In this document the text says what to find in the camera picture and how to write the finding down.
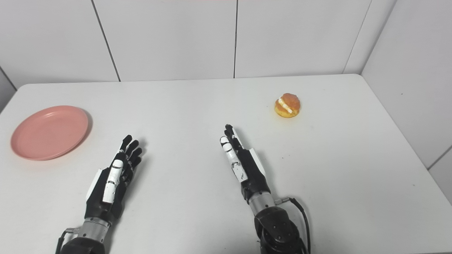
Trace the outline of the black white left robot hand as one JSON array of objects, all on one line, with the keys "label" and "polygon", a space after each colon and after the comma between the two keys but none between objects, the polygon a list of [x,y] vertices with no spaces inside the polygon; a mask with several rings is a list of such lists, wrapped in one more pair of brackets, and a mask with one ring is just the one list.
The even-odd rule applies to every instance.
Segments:
[{"label": "black white left robot hand", "polygon": [[98,218],[112,224],[120,218],[125,193],[142,162],[141,154],[139,141],[127,135],[111,164],[96,172],[86,195],[85,219]]}]

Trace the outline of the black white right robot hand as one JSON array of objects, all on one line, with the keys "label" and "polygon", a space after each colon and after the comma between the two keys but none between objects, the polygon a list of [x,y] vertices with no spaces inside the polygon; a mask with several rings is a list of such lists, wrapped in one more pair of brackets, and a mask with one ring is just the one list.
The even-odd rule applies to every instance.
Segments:
[{"label": "black white right robot hand", "polygon": [[254,149],[244,148],[238,133],[232,125],[226,124],[224,136],[220,138],[229,165],[241,185],[241,193],[247,204],[251,198],[271,193],[266,180],[266,172]]}]

